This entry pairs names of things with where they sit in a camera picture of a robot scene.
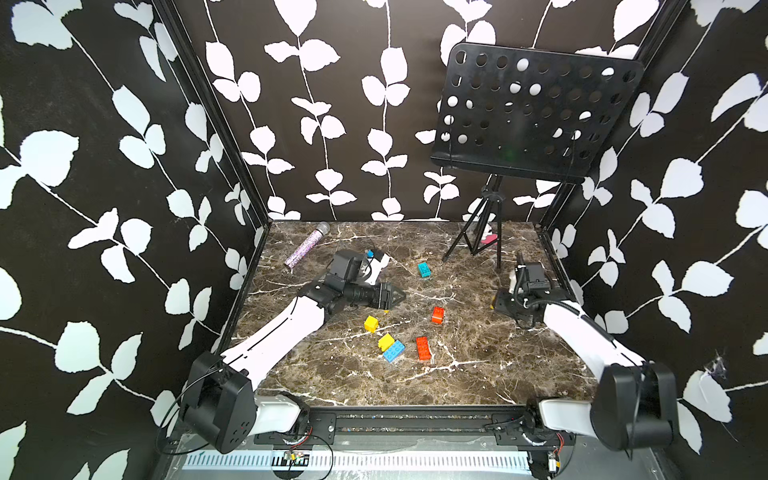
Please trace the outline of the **long red lego brick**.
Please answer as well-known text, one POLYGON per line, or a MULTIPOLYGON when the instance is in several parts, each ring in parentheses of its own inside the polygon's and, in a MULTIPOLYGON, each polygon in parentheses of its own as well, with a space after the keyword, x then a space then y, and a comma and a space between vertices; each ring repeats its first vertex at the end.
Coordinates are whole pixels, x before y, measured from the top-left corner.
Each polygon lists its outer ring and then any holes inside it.
POLYGON ((432 353, 426 336, 416 338, 416 349, 420 361, 430 361, 432 353))

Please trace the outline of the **small yellow lego brick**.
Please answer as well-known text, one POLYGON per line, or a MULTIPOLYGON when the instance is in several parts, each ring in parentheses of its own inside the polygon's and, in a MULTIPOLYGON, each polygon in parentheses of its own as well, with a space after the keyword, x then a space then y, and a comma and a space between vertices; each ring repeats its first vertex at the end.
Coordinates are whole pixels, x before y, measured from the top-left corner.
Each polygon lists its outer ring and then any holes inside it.
POLYGON ((364 329, 367 332, 375 333, 379 328, 379 320, 373 316, 368 316, 364 322, 364 329))

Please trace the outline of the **yellow lego brick beside blue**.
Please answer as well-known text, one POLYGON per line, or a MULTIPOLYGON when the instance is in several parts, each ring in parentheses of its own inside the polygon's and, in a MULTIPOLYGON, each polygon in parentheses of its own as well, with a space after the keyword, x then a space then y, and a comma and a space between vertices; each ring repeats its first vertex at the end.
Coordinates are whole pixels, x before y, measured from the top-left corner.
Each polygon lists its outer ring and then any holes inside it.
POLYGON ((386 352, 394 343, 395 339, 390 334, 386 334, 378 340, 378 347, 381 352, 386 352))

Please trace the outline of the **small red lego brick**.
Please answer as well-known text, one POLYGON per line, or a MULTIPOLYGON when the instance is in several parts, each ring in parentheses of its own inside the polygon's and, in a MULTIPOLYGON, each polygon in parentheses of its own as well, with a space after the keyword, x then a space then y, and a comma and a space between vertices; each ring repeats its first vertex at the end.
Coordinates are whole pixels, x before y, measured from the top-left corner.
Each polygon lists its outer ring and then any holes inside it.
POLYGON ((444 321, 445 309, 443 307, 434 307, 431 315, 431 321, 435 324, 441 325, 444 321))

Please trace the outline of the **black perforated music stand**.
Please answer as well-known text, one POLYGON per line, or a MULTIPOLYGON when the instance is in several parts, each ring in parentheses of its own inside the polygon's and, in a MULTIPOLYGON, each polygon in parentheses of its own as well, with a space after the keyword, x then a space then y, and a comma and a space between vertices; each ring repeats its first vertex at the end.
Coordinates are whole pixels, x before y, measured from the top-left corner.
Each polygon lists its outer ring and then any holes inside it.
POLYGON ((430 158, 491 177, 456 239, 472 254, 489 217, 503 214, 500 186, 519 177, 559 183, 540 227, 590 172, 644 75, 636 60, 463 42, 448 57, 430 158))

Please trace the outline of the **purple rhinestone microphone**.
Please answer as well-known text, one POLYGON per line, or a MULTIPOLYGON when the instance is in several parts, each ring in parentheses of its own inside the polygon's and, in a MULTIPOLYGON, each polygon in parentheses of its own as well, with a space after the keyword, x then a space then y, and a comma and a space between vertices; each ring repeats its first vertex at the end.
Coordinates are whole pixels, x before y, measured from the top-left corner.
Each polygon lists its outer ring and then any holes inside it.
POLYGON ((304 241, 295 248, 295 250, 284 260, 283 265, 289 271, 292 271, 295 266, 312 250, 330 231, 330 224, 328 222, 320 222, 316 225, 314 230, 304 239, 304 241))

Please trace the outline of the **light blue lego brick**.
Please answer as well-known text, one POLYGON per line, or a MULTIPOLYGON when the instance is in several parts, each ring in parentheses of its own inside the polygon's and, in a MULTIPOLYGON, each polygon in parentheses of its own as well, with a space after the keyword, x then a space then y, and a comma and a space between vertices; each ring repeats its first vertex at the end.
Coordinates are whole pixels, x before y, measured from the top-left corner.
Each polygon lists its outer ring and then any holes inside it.
POLYGON ((389 362, 393 363, 404 352, 405 345, 396 340, 391 346, 389 346, 384 352, 383 357, 389 362))

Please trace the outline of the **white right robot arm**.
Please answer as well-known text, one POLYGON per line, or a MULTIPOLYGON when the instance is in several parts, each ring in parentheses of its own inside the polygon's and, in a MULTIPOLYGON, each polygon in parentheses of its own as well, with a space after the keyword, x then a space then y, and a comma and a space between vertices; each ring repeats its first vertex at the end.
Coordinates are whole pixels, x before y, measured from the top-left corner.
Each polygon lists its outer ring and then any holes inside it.
POLYGON ((502 288, 493 299, 493 309, 514 320, 543 323, 597 381, 590 401, 533 401, 529 426, 595 438, 612 451, 626 453, 667 447, 677 440, 677 382, 666 365, 629 350, 558 293, 541 291, 517 299, 502 288))

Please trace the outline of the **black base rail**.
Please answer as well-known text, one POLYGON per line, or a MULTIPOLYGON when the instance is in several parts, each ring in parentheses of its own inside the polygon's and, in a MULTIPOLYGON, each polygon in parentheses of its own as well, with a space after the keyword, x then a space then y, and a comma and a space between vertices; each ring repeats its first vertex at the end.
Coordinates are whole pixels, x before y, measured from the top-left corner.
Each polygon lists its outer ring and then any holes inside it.
POLYGON ((546 430, 524 405, 312 407, 312 434, 332 446, 343 435, 491 436, 522 450, 571 447, 576 435, 546 430))

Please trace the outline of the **teal lego brick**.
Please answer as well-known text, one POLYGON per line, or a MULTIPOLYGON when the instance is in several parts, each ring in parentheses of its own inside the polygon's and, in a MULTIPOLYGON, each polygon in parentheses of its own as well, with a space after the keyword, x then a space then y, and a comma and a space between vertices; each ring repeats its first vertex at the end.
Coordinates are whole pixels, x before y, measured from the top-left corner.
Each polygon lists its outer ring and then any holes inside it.
POLYGON ((422 278, 429 278, 431 276, 431 270, 426 262, 419 263, 417 268, 422 278))

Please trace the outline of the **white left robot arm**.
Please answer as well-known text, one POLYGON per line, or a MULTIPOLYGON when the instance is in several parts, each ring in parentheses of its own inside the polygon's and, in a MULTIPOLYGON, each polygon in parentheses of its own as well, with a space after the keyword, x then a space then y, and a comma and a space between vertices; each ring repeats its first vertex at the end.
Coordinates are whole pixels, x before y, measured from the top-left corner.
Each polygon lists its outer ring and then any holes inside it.
POLYGON ((388 282, 304 285, 258 333, 221 355, 203 353, 193 362, 179 419, 221 454, 255 435, 307 439, 312 427, 303 401, 287 393, 258 396, 255 389, 300 341, 345 307, 390 310, 405 299, 406 293, 388 282))

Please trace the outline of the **white perforated strip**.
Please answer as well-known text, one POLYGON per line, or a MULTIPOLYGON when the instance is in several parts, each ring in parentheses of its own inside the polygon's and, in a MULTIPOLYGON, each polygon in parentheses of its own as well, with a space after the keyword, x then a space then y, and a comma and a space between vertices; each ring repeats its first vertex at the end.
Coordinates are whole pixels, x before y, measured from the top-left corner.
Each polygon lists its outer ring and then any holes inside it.
POLYGON ((528 455, 520 451, 399 451, 386 453, 309 451, 290 461, 281 450, 203 451, 188 457, 181 470, 264 472, 484 472, 529 475, 528 455))

